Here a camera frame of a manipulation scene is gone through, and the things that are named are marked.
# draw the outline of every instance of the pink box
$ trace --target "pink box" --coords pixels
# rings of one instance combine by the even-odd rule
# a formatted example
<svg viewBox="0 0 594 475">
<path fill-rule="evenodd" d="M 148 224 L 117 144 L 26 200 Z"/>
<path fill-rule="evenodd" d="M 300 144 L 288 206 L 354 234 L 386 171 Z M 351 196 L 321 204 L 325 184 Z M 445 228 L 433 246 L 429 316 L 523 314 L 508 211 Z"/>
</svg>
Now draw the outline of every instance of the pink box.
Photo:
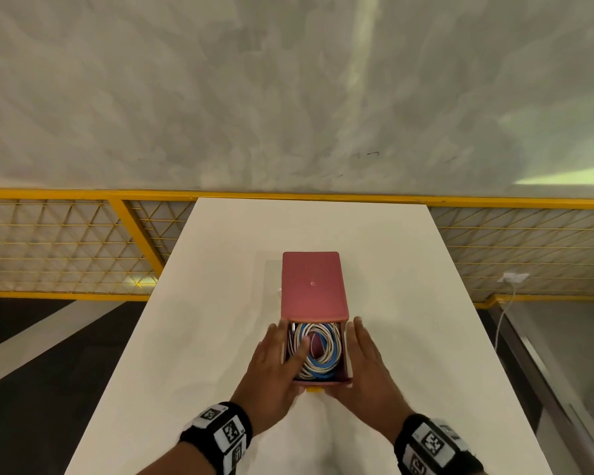
<svg viewBox="0 0 594 475">
<path fill-rule="evenodd" d="M 349 384 L 345 326 L 349 319 L 341 259 L 335 251 L 287 251 L 282 257 L 282 320 L 289 323 L 339 323 L 341 361 L 334 379 L 301 381 L 306 386 Z M 317 350 L 313 343 L 311 351 Z"/>
</svg>

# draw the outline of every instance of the person's right hand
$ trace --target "person's right hand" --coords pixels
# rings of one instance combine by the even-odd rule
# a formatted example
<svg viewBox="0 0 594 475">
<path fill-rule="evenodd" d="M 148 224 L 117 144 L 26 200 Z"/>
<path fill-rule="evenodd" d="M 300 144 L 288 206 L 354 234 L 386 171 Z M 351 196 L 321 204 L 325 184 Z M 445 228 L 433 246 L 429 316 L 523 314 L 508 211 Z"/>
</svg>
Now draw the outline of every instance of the person's right hand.
<svg viewBox="0 0 594 475">
<path fill-rule="evenodd" d="M 382 362 L 380 352 L 360 317 L 349 322 L 346 342 L 352 362 L 352 387 L 326 387 L 325 392 L 339 400 L 359 420 L 382 433 L 392 445 L 413 414 L 402 393 Z"/>
</svg>

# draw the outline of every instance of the box lid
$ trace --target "box lid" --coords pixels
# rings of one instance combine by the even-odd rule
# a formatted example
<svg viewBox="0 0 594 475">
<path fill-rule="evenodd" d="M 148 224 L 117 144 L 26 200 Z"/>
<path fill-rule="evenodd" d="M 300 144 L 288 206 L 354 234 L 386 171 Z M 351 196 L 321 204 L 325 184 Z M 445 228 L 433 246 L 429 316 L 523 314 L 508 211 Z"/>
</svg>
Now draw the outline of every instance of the box lid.
<svg viewBox="0 0 594 475">
<path fill-rule="evenodd" d="M 292 322 L 311 323 L 349 319 L 338 252 L 284 252 L 281 317 Z"/>
</svg>

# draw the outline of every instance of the white floor stripe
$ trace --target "white floor stripe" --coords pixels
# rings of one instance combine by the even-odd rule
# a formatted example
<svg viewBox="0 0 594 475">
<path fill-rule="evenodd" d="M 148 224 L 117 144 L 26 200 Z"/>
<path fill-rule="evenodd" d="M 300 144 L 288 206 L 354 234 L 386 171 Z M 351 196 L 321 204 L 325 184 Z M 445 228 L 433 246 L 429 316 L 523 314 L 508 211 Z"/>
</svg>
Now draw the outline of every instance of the white floor stripe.
<svg viewBox="0 0 594 475">
<path fill-rule="evenodd" d="M 74 301 L 0 343 L 0 379 L 114 310 L 121 303 L 123 302 Z"/>
</svg>

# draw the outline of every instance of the person's left hand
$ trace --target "person's left hand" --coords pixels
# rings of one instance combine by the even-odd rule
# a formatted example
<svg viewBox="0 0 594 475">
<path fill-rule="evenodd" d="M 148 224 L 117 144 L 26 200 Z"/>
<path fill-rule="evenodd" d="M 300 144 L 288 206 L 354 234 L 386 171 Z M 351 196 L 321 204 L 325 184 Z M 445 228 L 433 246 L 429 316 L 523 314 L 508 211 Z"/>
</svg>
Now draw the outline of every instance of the person's left hand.
<svg viewBox="0 0 594 475">
<path fill-rule="evenodd" d="M 282 364 L 288 323 L 284 320 L 269 325 L 257 348 L 245 376 L 231 397 L 246 412 L 253 426 L 253 436 L 267 431 L 286 416 L 295 397 L 304 389 L 293 384 L 301 371 L 310 339 L 305 337 L 297 353 Z"/>
</svg>

